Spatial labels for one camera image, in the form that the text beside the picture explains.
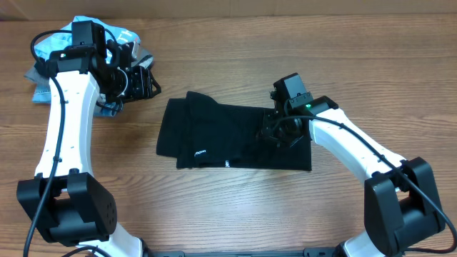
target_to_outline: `light blue cloth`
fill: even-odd
[[[120,44],[125,44],[132,41],[137,41],[140,43],[139,36],[129,31],[128,29],[119,28],[115,26],[110,26],[105,24],[104,22],[100,21],[99,19],[86,17],[86,16],[75,16],[73,21],[93,21],[97,24],[101,24],[105,29],[108,29],[115,37],[116,41]],[[71,30],[71,23],[63,27],[62,29]],[[108,41],[112,39],[111,36],[105,32],[105,38]],[[70,33],[56,33],[51,35],[50,37],[44,39],[37,45],[35,45],[35,52],[36,55],[39,57],[44,58],[47,60],[49,55],[52,51],[63,50],[65,47],[71,45],[71,34]],[[107,52],[106,62],[109,63],[111,60],[111,53]],[[49,80],[44,78],[43,76],[39,75],[38,72],[34,67],[32,67],[29,71],[27,71],[26,78],[29,80],[37,83],[34,97],[32,101],[36,104],[50,104],[51,103],[51,89],[49,88]],[[117,109],[117,105],[107,104],[109,108]],[[95,116],[115,116],[116,112],[108,111],[106,109],[101,109],[100,107],[96,106],[94,110]]]

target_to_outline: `wooden tabletop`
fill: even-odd
[[[31,222],[16,185],[33,178],[49,117],[49,105],[31,102],[34,85],[24,78],[34,63],[30,40],[68,22],[0,23],[0,256],[19,256],[24,247]],[[293,72],[377,142],[427,160],[443,209],[457,223],[457,15],[105,22],[141,37],[162,85],[156,98],[94,119],[91,147],[119,222],[152,249],[297,250],[336,246],[363,230],[362,186],[320,146],[312,146],[310,173],[176,170],[176,159],[156,155],[170,98],[197,91],[222,104],[272,108],[272,83]],[[421,243],[450,245],[448,229]],[[35,233],[31,256],[70,250]]]

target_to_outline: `clothing label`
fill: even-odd
[[[199,155],[199,154],[202,154],[202,153],[206,153],[206,150],[201,150],[201,151],[198,151],[194,154],[194,157]]]

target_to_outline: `black towel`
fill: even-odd
[[[259,140],[263,115],[273,109],[218,104],[188,92],[170,99],[165,110],[157,154],[176,157],[177,168],[235,167],[311,170],[311,140],[291,148]]]

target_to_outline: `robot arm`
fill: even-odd
[[[44,76],[55,77],[65,102],[59,97],[54,78],[50,79],[52,98],[45,147],[35,178],[18,183],[17,198],[33,220],[44,185],[51,181],[49,199],[36,225],[45,241],[95,246],[101,250],[98,256],[143,257],[146,244],[117,223],[114,197],[94,178],[90,159],[92,119],[101,94],[109,101],[130,102],[154,97],[161,92],[160,86],[149,70],[131,66],[138,54],[135,43],[118,45],[110,40],[106,45],[104,28],[91,21],[74,22],[71,33],[73,45],[52,52],[46,64],[37,68]],[[105,62],[107,49],[114,56],[110,64]],[[66,118],[61,150],[50,179],[62,104]],[[56,199],[65,191],[69,198]]]
[[[398,174],[405,174],[441,209],[433,172],[422,158],[407,161],[376,143],[331,99],[313,99],[298,74],[282,78],[274,87],[271,98],[276,114],[264,117],[261,136],[279,146],[288,146],[309,135],[335,155],[364,186],[366,231],[342,243],[339,254],[397,256],[445,228],[437,210]],[[409,191],[409,197],[398,201],[398,190]],[[333,251],[330,248],[328,253],[333,255]]]

